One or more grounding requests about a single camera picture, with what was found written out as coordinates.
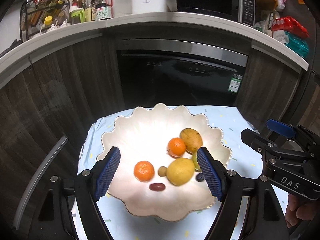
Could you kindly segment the person's hand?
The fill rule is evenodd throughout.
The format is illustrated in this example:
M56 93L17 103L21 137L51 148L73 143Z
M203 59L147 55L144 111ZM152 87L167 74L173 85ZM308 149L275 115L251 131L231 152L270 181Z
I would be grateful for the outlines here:
M288 194L285 212L288 228L296 226L299 220L313 220L317 213L319 213L319 199L314 202L305 202L302 198Z

